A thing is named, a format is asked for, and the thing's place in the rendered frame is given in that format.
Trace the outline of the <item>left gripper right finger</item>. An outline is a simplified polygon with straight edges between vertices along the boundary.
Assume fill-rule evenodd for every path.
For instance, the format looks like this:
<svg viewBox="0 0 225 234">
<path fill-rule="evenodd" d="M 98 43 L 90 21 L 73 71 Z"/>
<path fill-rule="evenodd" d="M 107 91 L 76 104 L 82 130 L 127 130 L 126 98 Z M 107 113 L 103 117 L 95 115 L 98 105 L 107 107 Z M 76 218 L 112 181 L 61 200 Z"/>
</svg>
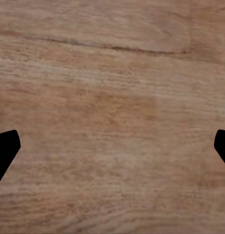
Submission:
<svg viewBox="0 0 225 234">
<path fill-rule="evenodd" d="M 214 141 L 214 148 L 225 162 L 225 130 L 218 130 L 215 141 Z"/>
</svg>

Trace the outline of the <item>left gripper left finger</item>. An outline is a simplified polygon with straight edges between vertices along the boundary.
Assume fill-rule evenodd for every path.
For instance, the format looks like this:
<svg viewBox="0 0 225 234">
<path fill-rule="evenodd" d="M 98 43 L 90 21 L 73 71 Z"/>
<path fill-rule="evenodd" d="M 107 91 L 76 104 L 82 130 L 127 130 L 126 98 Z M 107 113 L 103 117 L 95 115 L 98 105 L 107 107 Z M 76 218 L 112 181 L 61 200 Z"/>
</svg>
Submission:
<svg viewBox="0 0 225 234">
<path fill-rule="evenodd" d="M 0 134 L 0 181 L 20 149 L 20 139 L 16 130 Z"/>
</svg>

